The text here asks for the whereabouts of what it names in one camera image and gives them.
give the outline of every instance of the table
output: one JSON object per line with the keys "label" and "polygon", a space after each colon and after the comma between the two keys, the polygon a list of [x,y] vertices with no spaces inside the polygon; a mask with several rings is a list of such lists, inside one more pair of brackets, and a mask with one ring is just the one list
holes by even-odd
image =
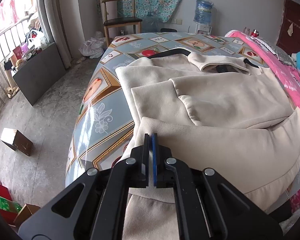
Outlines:
{"label": "table", "polygon": [[196,33],[139,33],[116,37],[101,57],[82,99],[66,164],[66,186],[85,170],[108,169],[133,135],[134,122],[115,69],[174,48],[205,55],[246,57],[268,67],[239,38]]}

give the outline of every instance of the concrete floor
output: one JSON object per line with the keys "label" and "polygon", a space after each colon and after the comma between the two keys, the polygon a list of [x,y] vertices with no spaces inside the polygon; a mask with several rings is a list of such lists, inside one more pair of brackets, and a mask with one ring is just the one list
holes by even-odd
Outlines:
{"label": "concrete floor", "polygon": [[0,141],[0,180],[21,205],[42,207],[64,189],[71,135],[99,60],[72,66],[33,107],[21,92],[3,107],[0,136],[4,127],[18,129],[34,143],[28,157]]}

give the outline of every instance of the black chair seat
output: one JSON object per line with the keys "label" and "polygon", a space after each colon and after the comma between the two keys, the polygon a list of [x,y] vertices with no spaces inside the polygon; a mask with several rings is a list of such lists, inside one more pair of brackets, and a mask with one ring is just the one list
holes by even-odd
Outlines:
{"label": "black chair seat", "polygon": [[142,22],[142,19],[138,17],[122,17],[107,20],[103,23],[103,26],[115,25],[115,24],[124,24],[124,23],[133,23],[133,22]]}

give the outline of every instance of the red door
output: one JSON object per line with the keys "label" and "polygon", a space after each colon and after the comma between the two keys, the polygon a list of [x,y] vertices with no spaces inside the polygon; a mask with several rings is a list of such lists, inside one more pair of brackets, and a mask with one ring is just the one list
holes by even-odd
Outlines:
{"label": "red door", "polygon": [[277,46],[291,55],[300,51],[300,4],[292,0],[284,0],[283,22]]}

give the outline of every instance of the plastic bag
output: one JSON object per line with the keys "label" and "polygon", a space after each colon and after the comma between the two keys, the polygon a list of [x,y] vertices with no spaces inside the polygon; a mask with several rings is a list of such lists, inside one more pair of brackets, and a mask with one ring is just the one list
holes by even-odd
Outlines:
{"label": "plastic bag", "polygon": [[95,37],[85,41],[79,48],[83,56],[90,56],[90,58],[101,57],[103,54],[103,44],[106,38],[103,38],[102,32],[96,32]]}
{"label": "plastic bag", "polygon": [[28,38],[26,39],[26,44],[28,45],[28,48],[31,48],[33,45],[36,48],[41,47],[40,39],[42,37],[45,37],[43,32],[39,32],[37,30],[31,30],[29,32]]}

